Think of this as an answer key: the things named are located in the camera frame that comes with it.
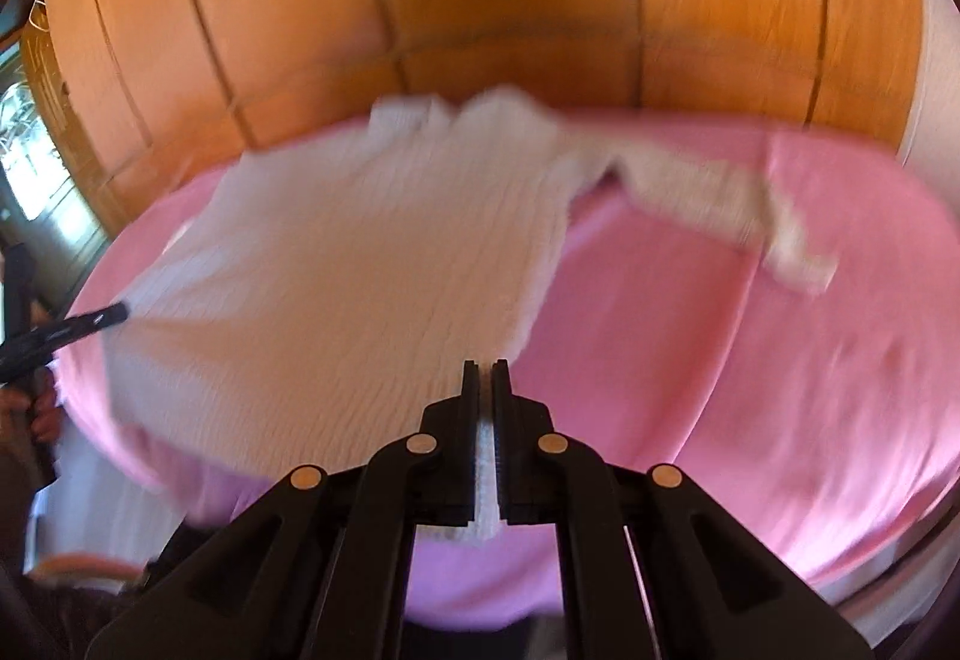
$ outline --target human hand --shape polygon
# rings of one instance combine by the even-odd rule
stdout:
[[[34,423],[30,425],[30,432],[40,443],[54,443],[59,439],[64,426],[64,410],[56,405],[56,385],[54,376],[49,370],[43,371],[43,391],[37,397],[34,406]],[[5,386],[0,388],[0,412],[26,411],[30,407],[30,399],[22,392]]]

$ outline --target pink tablecloth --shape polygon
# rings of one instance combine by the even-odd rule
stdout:
[[[677,462],[808,581],[833,580],[925,515],[957,477],[952,216],[888,155],[836,134],[716,117],[589,122],[765,170],[794,198],[811,248],[836,254],[839,269],[824,295],[805,297],[754,254],[635,211],[604,182],[575,205],[560,269],[512,366],[515,390],[545,401],[558,430],[610,462]],[[128,227],[76,310],[120,295],[222,174]],[[117,425],[99,339],[64,350],[59,379],[85,433],[196,520],[225,521],[267,487]],[[480,548],[416,544],[415,619],[489,628],[559,608],[550,529],[507,529]]]

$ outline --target metal pin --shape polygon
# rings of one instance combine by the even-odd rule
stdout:
[[[546,435],[541,435],[539,441],[536,441],[536,444],[539,446],[541,452],[546,452],[546,454],[563,454],[568,447],[569,441],[558,433],[546,433]]]
[[[417,433],[407,438],[410,454],[430,454],[437,447],[437,439],[427,433]]]
[[[295,489],[313,489],[322,480],[323,473],[314,468],[313,465],[304,465],[304,467],[297,468],[296,471],[290,473],[290,483],[293,484]]]
[[[673,465],[658,465],[651,476],[656,486],[664,489],[675,489],[683,483],[683,473]]]

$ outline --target pink fabric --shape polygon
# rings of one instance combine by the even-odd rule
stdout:
[[[811,249],[836,254],[839,269],[824,295],[800,295],[758,270],[755,254],[642,214],[603,182],[574,206],[558,274],[512,365],[515,390],[610,462],[677,462],[808,581],[834,580],[957,476],[952,216],[892,158],[838,134],[717,117],[589,124],[765,170],[794,198]],[[130,225],[75,309],[117,297],[222,174]],[[85,433],[195,520],[224,521],[267,487],[114,423],[97,338],[61,352],[59,379]],[[416,542],[414,619],[492,628],[559,608],[551,529],[512,527],[480,548]]]

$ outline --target person's arm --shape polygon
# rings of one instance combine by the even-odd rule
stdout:
[[[53,376],[47,372],[45,391],[37,399],[37,418],[32,435],[44,443],[53,443],[61,433],[62,412],[56,407]],[[0,389],[0,428],[12,413],[22,413],[30,401],[12,389]],[[0,438],[0,563],[9,571],[23,568],[27,522],[34,501],[30,471],[13,448]]]

